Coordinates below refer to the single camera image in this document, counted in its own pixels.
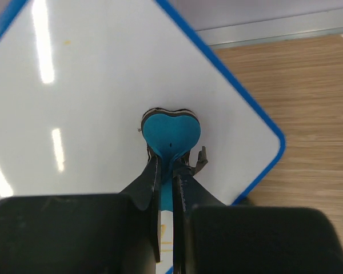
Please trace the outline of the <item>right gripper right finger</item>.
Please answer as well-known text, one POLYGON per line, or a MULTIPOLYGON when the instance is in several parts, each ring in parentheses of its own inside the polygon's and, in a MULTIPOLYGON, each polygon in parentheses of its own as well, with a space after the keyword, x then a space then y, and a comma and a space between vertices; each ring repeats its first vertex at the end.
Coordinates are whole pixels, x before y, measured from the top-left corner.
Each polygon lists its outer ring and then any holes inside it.
POLYGON ((174 273, 343 273, 329 219, 306 207, 224 205, 195 179, 207 163, 173 164, 174 273))

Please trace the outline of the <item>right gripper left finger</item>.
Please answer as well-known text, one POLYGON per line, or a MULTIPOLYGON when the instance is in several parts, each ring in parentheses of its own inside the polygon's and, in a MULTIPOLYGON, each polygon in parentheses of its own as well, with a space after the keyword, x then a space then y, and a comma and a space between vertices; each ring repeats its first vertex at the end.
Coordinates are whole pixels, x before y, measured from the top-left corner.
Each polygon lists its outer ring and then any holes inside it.
POLYGON ((0 200, 0 273, 155 273, 162 163, 117 194, 0 200))

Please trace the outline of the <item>blue whiteboard eraser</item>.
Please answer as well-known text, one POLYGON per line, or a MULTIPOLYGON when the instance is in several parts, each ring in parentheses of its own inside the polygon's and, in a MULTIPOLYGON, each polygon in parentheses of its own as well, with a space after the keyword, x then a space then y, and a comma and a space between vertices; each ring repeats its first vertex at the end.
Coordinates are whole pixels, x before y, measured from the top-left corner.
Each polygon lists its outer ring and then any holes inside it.
POLYGON ((201 136, 200 123, 195 113, 187 109, 152 108, 142 116, 141 132, 148 157, 157 155, 161 159, 161 211, 171 212, 173 164, 189 157, 201 136))

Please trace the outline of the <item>blue framed whiteboard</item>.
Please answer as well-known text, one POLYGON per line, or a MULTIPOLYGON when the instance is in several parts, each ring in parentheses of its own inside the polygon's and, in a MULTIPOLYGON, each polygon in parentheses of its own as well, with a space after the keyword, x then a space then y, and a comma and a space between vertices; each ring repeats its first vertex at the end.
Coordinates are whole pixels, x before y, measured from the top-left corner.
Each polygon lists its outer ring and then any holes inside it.
MULTIPOLYGON (((150 157, 141 120, 187 109, 201 126, 195 179, 235 206, 280 160, 285 137, 168 1, 11 1, 0 15, 0 200, 117 194, 150 157)), ((173 271, 161 211, 155 273, 173 271)))

